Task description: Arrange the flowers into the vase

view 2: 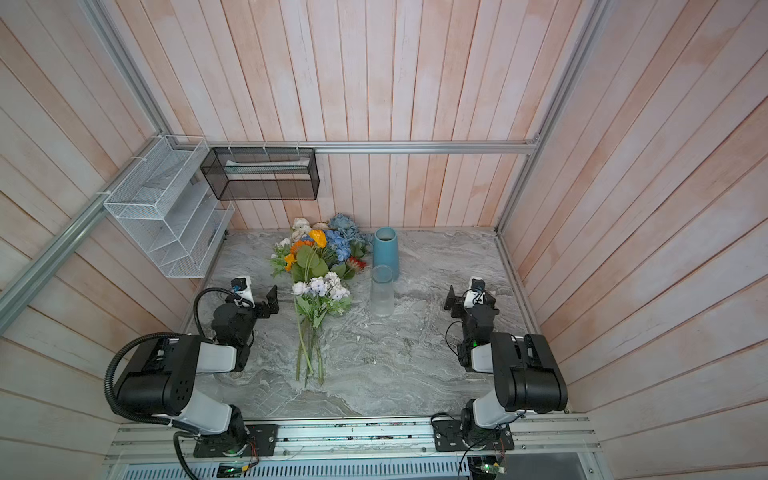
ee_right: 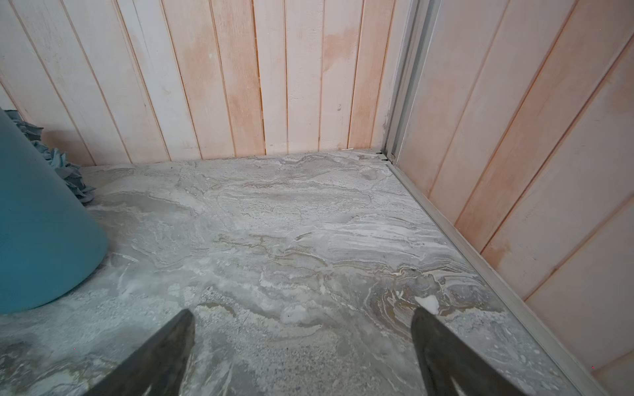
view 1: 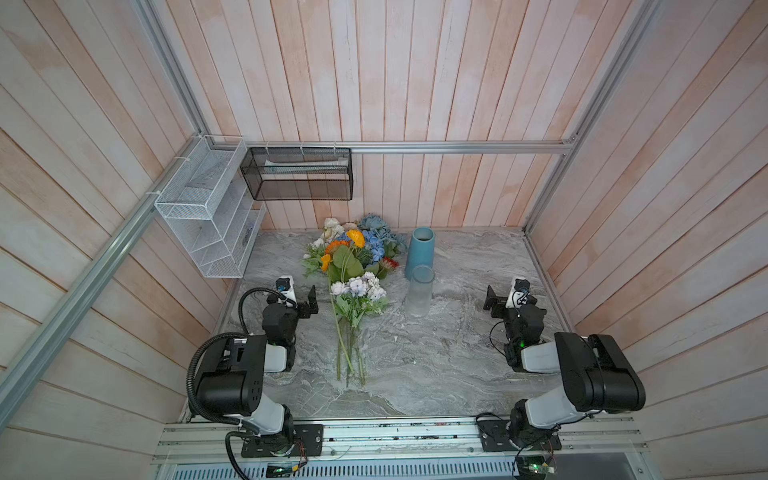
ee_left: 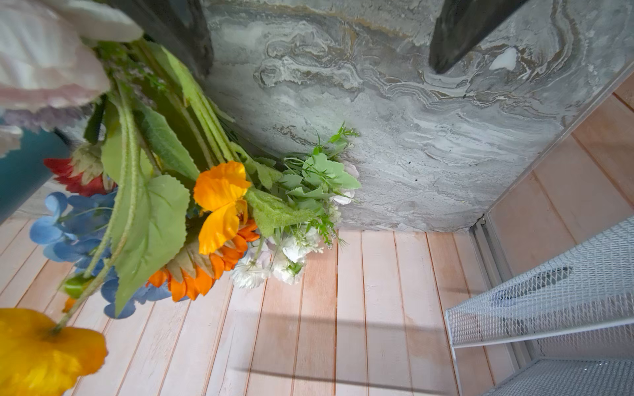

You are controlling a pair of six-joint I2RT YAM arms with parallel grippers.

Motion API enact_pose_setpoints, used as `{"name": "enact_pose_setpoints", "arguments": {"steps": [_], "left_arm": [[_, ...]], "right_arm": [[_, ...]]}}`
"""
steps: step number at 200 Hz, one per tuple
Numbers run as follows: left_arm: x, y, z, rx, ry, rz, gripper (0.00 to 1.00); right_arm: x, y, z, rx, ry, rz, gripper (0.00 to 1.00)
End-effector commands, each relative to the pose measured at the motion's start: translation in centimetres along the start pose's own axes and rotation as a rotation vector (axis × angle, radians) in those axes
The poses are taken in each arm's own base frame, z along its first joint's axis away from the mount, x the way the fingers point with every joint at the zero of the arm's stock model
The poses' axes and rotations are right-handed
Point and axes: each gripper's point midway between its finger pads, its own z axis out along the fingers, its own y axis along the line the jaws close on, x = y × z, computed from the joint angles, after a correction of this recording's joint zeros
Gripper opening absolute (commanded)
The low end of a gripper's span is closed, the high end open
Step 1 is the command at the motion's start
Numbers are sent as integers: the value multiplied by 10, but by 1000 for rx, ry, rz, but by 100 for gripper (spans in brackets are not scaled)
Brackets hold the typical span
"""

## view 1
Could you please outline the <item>pink purple mixed bouquet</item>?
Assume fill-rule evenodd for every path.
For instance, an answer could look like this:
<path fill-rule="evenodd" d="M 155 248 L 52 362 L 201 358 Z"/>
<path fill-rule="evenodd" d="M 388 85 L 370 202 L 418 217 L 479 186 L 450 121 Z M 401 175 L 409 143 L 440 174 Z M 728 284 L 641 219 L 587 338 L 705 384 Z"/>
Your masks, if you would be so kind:
<path fill-rule="evenodd" d="M 388 294 L 379 278 L 371 272 L 346 282 L 332 283 L 330 294 L 338 335 L 337 378 L 341 379 L 345 366 L 346 376 L 356 378 L 364 385 L 366 372 L 359 344 L 362 321 L 384 312 L 389 303 Z"/>

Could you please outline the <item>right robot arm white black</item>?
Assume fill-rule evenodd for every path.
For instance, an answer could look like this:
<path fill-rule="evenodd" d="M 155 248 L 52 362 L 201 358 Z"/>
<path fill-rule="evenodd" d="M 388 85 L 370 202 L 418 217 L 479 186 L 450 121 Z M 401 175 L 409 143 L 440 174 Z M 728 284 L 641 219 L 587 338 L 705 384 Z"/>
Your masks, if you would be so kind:
<path fill-rule="evenodd" d="M 488 287 L 483 304 L 504 326 L 506 342 L 498 352 L 516 372 L 557 374 L 560 384 L 532 399 L 516 402 L 507 426 L 512 445 L 538 447 L 557 431 L 598 413 L 641 410 L 645 387 L 610 335 L 557 332 L 542 340 L 547 310 L 538 306 L 530 282 L 518 278 L 507 296 Z"/>

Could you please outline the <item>white ranunculus flower stem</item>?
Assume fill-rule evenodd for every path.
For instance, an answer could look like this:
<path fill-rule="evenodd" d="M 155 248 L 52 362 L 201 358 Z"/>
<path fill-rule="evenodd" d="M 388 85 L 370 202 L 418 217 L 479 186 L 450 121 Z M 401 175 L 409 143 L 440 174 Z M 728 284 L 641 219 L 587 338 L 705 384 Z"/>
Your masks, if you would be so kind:
<path fill-rule="evenodd" d="M 326 218 L 320 236 L 308 244 L 302 264 L 306 276 L 322 274 L 326 277 L 339 337 L 337 376 L 341 377 L 342 365 L 345 364 L 347 378 L 356 377 L 364 383 L 356 318 L 352 312 L 353 292 L 350 289 L 350 281 L 363 273 L 355 240 L 363 240 L 355 224 L 342 225 L 336 218 Z"/>

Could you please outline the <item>blue hydrangea flower stem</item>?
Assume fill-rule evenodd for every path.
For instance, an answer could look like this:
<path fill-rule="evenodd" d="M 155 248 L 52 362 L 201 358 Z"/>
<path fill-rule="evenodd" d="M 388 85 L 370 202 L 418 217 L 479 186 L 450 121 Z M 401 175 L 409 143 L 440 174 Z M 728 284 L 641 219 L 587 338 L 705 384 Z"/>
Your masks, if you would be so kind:
<path fill-rule="evenodd" d="M 348 230 L 335 241 L 349 247 L 364 267 L 377 263 L 385 256 L 383 241 L 371 230 Z"/>

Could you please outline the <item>clear glass vase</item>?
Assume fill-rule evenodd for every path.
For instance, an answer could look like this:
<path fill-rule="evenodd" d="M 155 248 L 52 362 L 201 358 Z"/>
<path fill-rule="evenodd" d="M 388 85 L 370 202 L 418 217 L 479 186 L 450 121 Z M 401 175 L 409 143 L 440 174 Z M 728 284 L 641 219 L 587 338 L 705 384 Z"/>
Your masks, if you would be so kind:
<path fill-rule="evenodd" d="M 418 265 L 412 270 L 405 300 L 405 308 L 410 315 L 422 317 L 428 314 L 434 279 L 434 271 L 428 265 Z"/>

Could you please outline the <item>orange gerbera flower stem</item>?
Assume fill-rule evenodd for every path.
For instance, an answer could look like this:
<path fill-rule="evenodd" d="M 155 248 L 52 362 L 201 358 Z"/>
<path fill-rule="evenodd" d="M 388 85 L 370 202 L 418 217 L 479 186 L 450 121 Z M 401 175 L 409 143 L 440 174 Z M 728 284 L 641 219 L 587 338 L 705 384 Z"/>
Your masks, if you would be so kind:
<path fill-rule="evenodd" d="M 358 324 L 362 318 L 359 298 L 363 295 L 363 269 L 354 249 L 335 242 L 323 256 L 335 330 L 338 336 L 337 379 L 356 379 L 363 384 L 365 374 L 358 345 Z"/>

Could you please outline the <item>yellow poppy flower stem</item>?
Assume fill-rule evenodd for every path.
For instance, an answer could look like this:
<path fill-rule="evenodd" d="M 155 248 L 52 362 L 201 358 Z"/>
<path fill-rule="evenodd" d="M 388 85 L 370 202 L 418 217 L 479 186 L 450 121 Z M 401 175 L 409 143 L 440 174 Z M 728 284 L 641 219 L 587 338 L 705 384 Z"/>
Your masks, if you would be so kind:
<path fill-rule="evenodd" d="M 331 225 L 308 247 L 307 265 L 333 278 L 361 276 L 367 266 L 367 241 L 361 230 Z"/>

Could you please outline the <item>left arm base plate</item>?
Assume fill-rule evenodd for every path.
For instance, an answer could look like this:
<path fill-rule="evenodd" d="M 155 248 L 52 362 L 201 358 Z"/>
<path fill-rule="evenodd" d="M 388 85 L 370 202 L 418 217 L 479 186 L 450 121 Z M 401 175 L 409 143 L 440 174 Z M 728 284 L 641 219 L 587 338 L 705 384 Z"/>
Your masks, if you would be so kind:
<path fill-rule="evenodd" d="M 287 426 L 282 432 L 262 435 L 246 440 L 241 448 L 244 458 L 309 457 L 320 456 L 323 449 L 324 426 L 322 424 L 298 424 Z"/>

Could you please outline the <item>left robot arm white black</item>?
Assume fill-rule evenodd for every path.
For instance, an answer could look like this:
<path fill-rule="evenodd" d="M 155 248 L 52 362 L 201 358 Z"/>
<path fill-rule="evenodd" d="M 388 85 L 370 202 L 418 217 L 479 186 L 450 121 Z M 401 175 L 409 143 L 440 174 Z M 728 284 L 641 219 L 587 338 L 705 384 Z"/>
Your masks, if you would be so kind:
<path fill-rule="evenodd" d="M 248 328 L 244 315 L 245 301 L 255 293 L 267 295 L 260 333 Z M 240 438 L 245 452 L 290 455 L 298 443 L 292 414 L 265 393 L 264 378 L 293 368 L 298 323 L 318 312 L 316 289 L 300 301 L 289 277 L 279 278 L 273 288 L 246 290 L 237 304 L 241 330 L 217 334 L 193 354 L 186 375 L 191 413 L 235 426 L 228 437 Z"/>

